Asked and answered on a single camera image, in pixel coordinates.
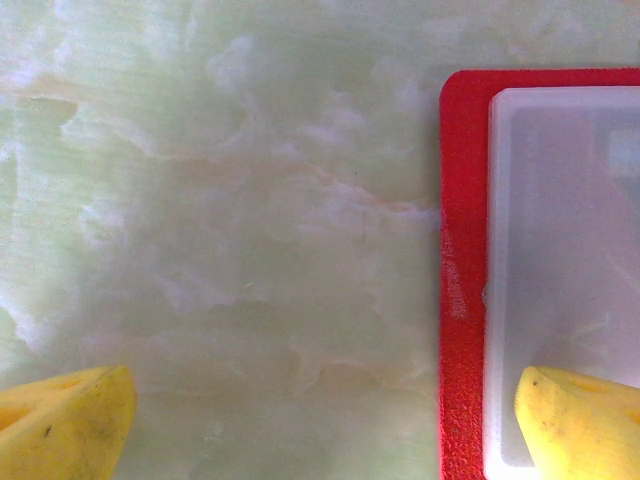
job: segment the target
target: textured red surface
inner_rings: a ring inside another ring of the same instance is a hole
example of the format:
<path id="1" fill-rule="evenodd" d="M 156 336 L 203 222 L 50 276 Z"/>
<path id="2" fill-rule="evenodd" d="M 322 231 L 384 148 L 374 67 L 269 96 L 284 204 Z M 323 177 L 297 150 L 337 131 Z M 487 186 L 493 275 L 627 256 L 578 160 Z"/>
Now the textured red surface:
<path id="1" fill-rule="evenodd" d="M 475 70 L 440 97 L 440 468 L 446 480 L 482 479 L 482 384 L 487 280 L 488 127 L 505 88 L 640 85 L 640 69 Z"/>

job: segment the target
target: translucent plastic lid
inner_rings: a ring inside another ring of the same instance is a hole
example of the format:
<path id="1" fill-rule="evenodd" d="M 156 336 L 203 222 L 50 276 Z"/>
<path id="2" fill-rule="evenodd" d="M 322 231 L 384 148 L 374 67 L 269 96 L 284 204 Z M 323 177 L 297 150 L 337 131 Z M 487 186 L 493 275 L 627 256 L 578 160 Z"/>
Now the translucent plastic lid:
<path id="1" fill-rule="evenodd" d="M 525 367 L 640 387 L 640 88 L 509 89 L 491 115 L 485 474 L 528 480 Z"/>

